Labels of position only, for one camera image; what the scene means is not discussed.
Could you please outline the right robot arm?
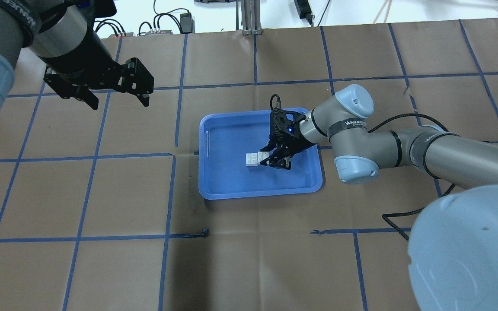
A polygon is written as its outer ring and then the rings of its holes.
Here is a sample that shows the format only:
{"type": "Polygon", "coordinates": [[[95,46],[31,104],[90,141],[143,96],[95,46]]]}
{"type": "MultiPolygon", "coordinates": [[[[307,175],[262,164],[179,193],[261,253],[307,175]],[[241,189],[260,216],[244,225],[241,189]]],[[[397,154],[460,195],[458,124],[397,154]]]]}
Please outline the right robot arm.
{"type": "Polygon", "coordinates": [[[269,152],[261,164],[289,170],[291,159],[328,140],[338,178],[375,180],[381,169],[414,167],[462,188],[415,211],[408,242],[413,294],[423,311],[498,311],[498,147],[430,125],[378,132],[366,120],[375,105],[352,84],[305,114],[269,101],[269,152]]]}

